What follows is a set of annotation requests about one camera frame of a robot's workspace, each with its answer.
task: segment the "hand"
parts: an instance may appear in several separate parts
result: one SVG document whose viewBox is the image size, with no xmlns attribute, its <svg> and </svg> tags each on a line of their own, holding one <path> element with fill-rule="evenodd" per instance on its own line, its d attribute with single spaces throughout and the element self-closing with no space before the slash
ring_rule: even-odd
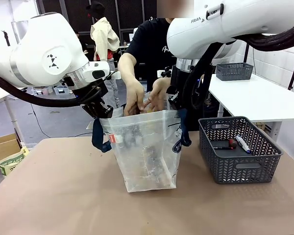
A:
<svg viewBox="0 0 294 235">
<path fill-rule="evenodd" d="M 164 109 L 164 100 L 166 98 L 167 89 L 170 86 L 170 77 L 158 78 L 152 85 L 152 92 L 149 95 L 148 101 L 144 104 L 144 108 L 150 105 L 151 110 L 161 111 Z"/>
<path fill-rule="evenodd" d="M 136 78 L 126 84 L 125 116 L 139 114 L 140 111 L 144 110 L 144 93 L 144 87 Z"/>
</svg>

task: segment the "red tag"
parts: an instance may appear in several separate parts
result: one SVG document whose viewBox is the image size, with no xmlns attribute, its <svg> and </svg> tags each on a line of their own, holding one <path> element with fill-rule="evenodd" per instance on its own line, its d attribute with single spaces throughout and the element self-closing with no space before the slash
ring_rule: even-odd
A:
<svg viewBox="0 0 294 235">
<path fill-rule="evenodd" d="M 109 138 L 110 138 L 111 143 L 116 142 L 116 138 L 114 137 L 114 135 L 109 135 Z"/>
</svg>

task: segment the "cardboard box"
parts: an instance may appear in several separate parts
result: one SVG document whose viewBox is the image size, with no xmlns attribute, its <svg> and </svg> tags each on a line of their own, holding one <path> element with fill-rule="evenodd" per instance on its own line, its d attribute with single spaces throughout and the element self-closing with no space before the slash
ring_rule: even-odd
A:
<svg viewBox="0 0 294 235">
<path fill-rule="evenodd" d="M 15 134 L 0 137 L 0 161 L 20 150 Z"/>
<path fill-rule="evenodd" d="M 26 147 L 20 149 L 15 134 L 0 137 L 0 170 L 8 175 L 28 154 Z"/>
</svg>

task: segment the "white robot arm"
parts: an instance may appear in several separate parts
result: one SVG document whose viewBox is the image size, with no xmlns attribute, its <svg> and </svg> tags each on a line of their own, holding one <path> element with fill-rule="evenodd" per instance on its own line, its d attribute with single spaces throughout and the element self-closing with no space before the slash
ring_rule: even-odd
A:
<svg viewBox="0 0 294 235">
<path fill-rule="evenodd" d="M 170 51 L 179 58 L 171 78 L 176 108 L 200 108 L 209 88 L 211 61 L 234 54 L 237 47 L 231 44 L 237 39 L 263 51 L 294 46 L 294 0 L 198 0 L 195 6 L 196 18 L 173 20 L 167 36 Z M 277 35 L 265 37 L 262 33 Z M 180 59 L 197 61 L 189 64 Z M 83 105 L 93 117 L 112 115 L 112 108 L 101 100 L 107 92 L 103 79 L 109 74 L 106 62 L 87 60 L 74 31 L 57 13 L 32 18 L 20 44 L 0 51 L 0 87 L 42 106 Z M 205 84 L 197 84 L 203 74 Z M 15 88 L 49 86 L 61 79 L 76 99 L 42 99 Z"/>
<path fill-rule="evenodd" d="M 236 40 L 260 51 L 294 47 L 294 0 L 198 0 L 193 19 L 174 19 L 167 42 L 177 59 L 168 92 L 175 109 L 202 108 L 211 62 L 236 52 Z"/>
<path fill-rule="evenodd" d="M 169 27 L 168 47 L 177 58 L 200 59 L 211 43 L 230 43 L 241 35 L 279 34 L 294 27 L 294 0 L 198 0 L 197 4 L 196 18 L 174 19 Z"/>
<path fill-rule="evenodd" d="M 84 105 L 93 117 L 109 117 L 112 107 L 101 97 L 107 93 L 103 79 L 109 78 L 107 62 L 89 62 L 65 18 L 46 13 L 30 19 L 28 30 L 16 47 L 0 48 L 0 86 L 25 101 L 42 106 Z M 26 96 L 14 87 L 50 86 L 64 79 L 76 99 L 48 100 Z"/>
</svg>

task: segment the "black t-shirt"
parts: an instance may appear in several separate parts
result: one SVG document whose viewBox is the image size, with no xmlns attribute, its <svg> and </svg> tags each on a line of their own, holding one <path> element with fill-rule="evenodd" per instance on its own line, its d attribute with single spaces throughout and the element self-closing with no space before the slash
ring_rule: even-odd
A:
<svg viewBox="0 0 294 235">
<path fill-rule="evenodd" d="M 158 78 L 158 70 L 176 64 L 176 57 L 172 55 L 167 45 L 169 26 L 170 24 L 163 18 L 142 23 L 126 50 L 135 57 L 137 64 L 146 64 L 147 91 L 152 90 L 152 84 Z"/>
</svg>

